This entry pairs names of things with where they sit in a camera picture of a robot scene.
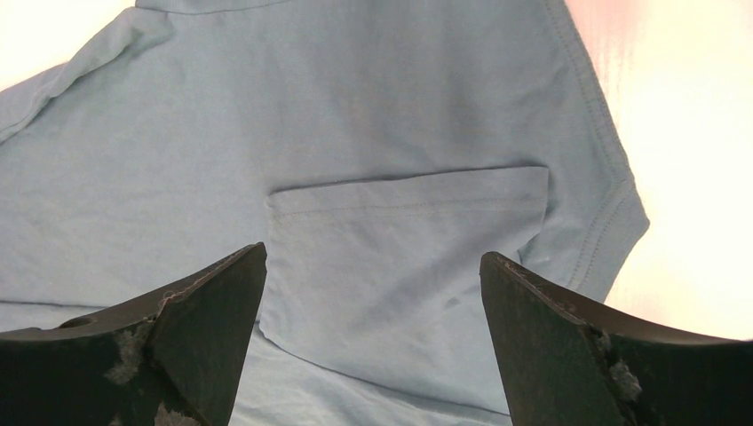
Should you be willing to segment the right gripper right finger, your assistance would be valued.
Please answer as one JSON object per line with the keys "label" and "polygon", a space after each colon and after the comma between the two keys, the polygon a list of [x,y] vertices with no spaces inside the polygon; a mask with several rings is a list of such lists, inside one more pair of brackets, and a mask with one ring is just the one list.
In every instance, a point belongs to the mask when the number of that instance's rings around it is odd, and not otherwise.
{"label": "right gripper right finger", "polygon": [[495,252],[480,285],[513,424],[751,424],[751,342],[634,317]]}

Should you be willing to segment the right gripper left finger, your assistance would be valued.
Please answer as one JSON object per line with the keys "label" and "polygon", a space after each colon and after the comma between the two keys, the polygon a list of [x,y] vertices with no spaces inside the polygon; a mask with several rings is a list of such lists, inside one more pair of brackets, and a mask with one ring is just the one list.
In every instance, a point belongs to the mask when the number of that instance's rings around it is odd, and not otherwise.
{"label": "right gripper left finger", "polygon": [[228,424],[266,258],[249,245],[56,328],[3,332],[2,424]]}

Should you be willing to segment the blue t shirt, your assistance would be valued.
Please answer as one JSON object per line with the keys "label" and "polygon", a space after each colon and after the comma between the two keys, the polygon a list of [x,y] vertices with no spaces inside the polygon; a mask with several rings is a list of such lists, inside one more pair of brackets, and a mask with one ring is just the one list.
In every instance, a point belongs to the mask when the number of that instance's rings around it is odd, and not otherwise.
{"label": "blue t shirt", "polygon": [[502,253],[603,301],[648,228],[561,1],[139,1],[1,94],[1,327],[266,245],[234,425],[506,425]]}

